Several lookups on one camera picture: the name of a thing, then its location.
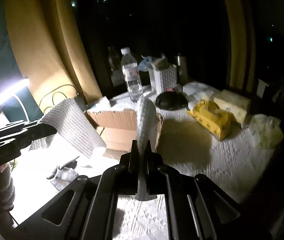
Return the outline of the grey patterned cloth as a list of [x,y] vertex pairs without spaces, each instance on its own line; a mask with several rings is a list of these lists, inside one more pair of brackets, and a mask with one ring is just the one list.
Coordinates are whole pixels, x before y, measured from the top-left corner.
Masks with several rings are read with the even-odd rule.
[[47,176],[47,180],[49,180],[58,191],[62,191],[79,176],[75,171],[75,168],[77,167],[77,158],[78,157],[61,166],[56,166],[51,174]]

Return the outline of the white textured towel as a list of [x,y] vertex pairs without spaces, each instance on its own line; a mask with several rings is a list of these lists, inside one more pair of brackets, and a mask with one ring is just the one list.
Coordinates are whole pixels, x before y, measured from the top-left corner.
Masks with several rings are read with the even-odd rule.
[[[137,114],[136,139],[143,145],[149,141],[151,148],[155,150],[160,132],[160,115],[157,114],[154,103],[149,99],[141,99],[130,109]],[[96,159],[105,153],[106,143],[89,122],[85,112],[80,109],[75,99],[64,99],[39,122],[57,129],[57,134],[73,147],[70,156]]]

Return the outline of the white desk lamp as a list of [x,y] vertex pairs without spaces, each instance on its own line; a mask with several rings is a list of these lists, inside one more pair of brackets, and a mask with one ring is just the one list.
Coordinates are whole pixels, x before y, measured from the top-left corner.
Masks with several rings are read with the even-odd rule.
[[1,93],[0,93],[0,105],[2,105],[4,102],[9,100],[11,97],[16,95],[20,90],[24,89],[25,87],[30,86],[30,80],[29,79],[21,79],[14,83],[13,85],[10,85],[9,87],[6,87]]

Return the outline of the yellow curtain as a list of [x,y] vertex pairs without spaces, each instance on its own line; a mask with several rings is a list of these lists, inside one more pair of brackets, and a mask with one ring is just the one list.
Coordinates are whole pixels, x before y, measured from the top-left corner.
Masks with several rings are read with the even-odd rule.
[[85,103],[101,98],[71,0],[4,0],[4,5],[14,57],[42,111],[77,95]]

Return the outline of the white power strip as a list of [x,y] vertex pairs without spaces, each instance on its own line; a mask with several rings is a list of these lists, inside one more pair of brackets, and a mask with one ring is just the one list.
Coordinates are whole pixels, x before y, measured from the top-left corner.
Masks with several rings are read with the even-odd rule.
[[111,103],[106,96],[103,96],[102,98],[87,104],[88,109],[96,107],[109,108],[111,107]]

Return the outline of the brown cardboard box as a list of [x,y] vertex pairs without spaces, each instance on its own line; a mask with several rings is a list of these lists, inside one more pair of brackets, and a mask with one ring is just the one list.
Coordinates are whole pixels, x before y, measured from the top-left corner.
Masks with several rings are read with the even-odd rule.
[[105,157],[119,160],[131,151],[137,138],[137,114],[132,109],[123,111],[86,111],[85,116],[106,143]]

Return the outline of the yellow wet wipes pack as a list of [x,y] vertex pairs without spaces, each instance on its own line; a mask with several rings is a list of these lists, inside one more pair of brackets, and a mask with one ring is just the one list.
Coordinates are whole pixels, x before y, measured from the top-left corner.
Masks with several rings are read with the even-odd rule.
[[219,141],[224,140],[236,122],[234,115],[209,100],[200,100],[186,113],[211,132]]

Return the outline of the crumpled clear plastic bag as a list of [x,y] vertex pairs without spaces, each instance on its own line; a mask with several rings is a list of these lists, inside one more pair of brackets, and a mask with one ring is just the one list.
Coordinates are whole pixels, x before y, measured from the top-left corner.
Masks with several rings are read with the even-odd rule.
[[249,133],[254,148],[275,148],[284,137],[280,123],[281,120],[273,116],[253,115],[249,124]]

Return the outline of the black round lid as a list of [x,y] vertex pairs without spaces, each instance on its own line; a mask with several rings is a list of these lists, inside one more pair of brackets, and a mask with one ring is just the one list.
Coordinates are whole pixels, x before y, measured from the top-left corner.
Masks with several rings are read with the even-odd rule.
[[188,105],[186,97],[174,91],[163,92],[155,100],[155,106],[166,111],[176,111]]

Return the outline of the pale tissue pack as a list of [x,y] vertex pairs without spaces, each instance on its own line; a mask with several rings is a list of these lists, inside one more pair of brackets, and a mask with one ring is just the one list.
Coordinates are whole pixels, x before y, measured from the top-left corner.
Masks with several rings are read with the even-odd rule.
[[228,90],[218,92],[213,99],[220,109],[234,115],[236,121],[242,124],[249,110],[250,100]]

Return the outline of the clear plastic water bottle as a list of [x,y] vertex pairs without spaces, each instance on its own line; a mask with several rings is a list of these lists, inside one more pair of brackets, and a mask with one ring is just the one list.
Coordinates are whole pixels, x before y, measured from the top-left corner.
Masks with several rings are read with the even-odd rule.
[[138,63],[129,48],[122,48],[121,69],[132,102],[137,102],[143,94]]

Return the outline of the dark metal flask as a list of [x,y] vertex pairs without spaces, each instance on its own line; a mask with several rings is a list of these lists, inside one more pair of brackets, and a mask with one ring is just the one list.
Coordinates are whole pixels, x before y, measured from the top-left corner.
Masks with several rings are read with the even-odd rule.
[[187,66],[186,66],[186,58],[177,55],[177,65],[178,65],[178,72],[181,84],[188,83],[188,76],[187,76]]

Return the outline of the white perforated basket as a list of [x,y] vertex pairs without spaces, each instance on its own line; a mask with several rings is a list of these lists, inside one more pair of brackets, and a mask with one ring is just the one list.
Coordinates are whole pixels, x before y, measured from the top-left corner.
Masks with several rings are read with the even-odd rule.
[[165,55],[150,63],[149,77],[152,89],[161,94],[177,85],[177,66],[170,64]]

